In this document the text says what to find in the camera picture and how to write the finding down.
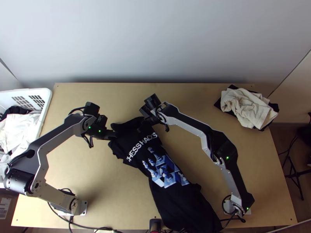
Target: metal bracket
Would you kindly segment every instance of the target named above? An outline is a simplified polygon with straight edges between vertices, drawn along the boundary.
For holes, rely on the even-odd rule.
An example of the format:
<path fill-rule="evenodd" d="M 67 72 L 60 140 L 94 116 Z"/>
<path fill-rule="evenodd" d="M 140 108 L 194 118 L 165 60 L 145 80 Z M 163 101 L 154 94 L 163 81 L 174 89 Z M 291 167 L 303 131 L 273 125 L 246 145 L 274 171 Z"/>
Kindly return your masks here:
<path fill-rule="evenodd" d="M 225 200 L 225 203 L 224 203 L 224 209 L 228 212 L 228 213 L 232 213 L 234 210 L 235 210 L 235 207 L 234 205 L 231 203 L 230 200 Z M 251 210 L 248 209 L 247 212 L 245 213 L 246 215 L 250 215 L 252 214 Z"/>
<path fill-rule="evenodd" d="M 87 201 L 79 200 L 79 204 L 78 207 L 75 211 L 75 216 L 80 215 L 80 216 L 84 216 L 86 215 L 86 211 L 87 211 Z M 59 216 L 73 216 L 73 214 L 69 214 L 69 213 L 64 213 L 63 211 L 58 211 L 58 215 Z"/>

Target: cardboard box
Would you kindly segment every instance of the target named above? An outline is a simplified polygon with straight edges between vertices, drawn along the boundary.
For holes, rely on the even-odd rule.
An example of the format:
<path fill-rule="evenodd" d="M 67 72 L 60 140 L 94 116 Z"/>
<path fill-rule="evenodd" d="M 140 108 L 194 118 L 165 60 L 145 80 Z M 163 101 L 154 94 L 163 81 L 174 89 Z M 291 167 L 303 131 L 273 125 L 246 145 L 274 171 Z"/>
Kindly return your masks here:
<path fill-rule="evenodd" d="M 0 229 L 4 233 L 21 233 L 23 227 L 11 226 L 18 193 L 0 189 Z"/>

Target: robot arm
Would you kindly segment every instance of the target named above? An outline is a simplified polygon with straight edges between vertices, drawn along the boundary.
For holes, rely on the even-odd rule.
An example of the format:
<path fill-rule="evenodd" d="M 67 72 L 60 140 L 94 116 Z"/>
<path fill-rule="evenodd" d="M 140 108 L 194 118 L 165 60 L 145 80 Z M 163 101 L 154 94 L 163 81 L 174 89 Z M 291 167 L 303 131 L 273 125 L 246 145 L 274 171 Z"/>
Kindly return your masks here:
<path fill-rule="evenodd" d="M 147 98 L 145 103 L 140 112 L 147 121 L 165 124 L 166 131 L 168 125 L 177 125 L 200 137 L 202 150 L 220 167 L 231 190 L 230 200 L 223 205 L 225 212 L 231 214 L 236 210 L 237 215 L 242 217 L 255 200 L 246 190 L 237 165 L 238 152 L 234 144 L 224 133 L 180 113 L 177 107 L 168 102 L 161 103 L 155 94 Z"/>
<path fill-rule="evenodd" d="M 86 138 L 87 134 L 98 139 L 108 139 L 114 135 L 106 129 L 107 117 L 98 114 L 97 105 L 87 102 L 80 109 L 83 109 L 82 114 L 69 114 L 64 124 L 33 141 L 23 154 L 8 163 L 3 181 L 5 188 L 48 201 L 59 210 L 59 215 L 86 214 L 86 201 L 78 200 L 73 193 L 58 190 L 45 182 L 49 168 L 47 154 L 68 138 L 73 135 Z"/>

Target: fabric pile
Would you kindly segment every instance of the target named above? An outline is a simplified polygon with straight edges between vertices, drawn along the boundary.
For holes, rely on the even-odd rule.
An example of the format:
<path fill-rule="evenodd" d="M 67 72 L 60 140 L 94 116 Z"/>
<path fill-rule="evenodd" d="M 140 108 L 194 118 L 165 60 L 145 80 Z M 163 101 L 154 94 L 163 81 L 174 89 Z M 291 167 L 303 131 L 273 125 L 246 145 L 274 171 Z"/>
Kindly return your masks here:
<path fill-rule="evenodd" d="M 35 130 L 41 111 L 32 111 L 18 106 L 7 109 L 0 119 L 0 182 L 3 182 L 6 164 L 23 153 L 36 139 Z"/>
<path fill-rule="evenodd" d="M 234 114 L 242 126 L 257 128 L 260 131 L 263 131 L 279 112 L 278 105 L 271 104 L 262 94 L 233 85 L 222 91 L 221 99 L 215 106 L 223 112 Z"/>

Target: white wall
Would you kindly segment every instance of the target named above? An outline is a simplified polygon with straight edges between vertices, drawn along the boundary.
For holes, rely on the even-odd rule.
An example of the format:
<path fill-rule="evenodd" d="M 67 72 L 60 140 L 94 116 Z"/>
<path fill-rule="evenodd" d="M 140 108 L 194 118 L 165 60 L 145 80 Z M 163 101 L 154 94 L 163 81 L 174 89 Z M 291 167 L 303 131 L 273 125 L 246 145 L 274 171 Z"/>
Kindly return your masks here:
<path fill-rule="evenodd" d="M 0 63 L 0 91 L 19 88 L 22 84 Z"/>
<path fill-rule="evenodd" d="M 0 56 L 22 82 L 260 82 L 311 48 L 309 0 L 1 1 Z"/>
<path fill-rule="evenodd" d="M 308 123 L 311 112 L 311 52 L 270 95 L 280 112 L 274 122 Z"/>

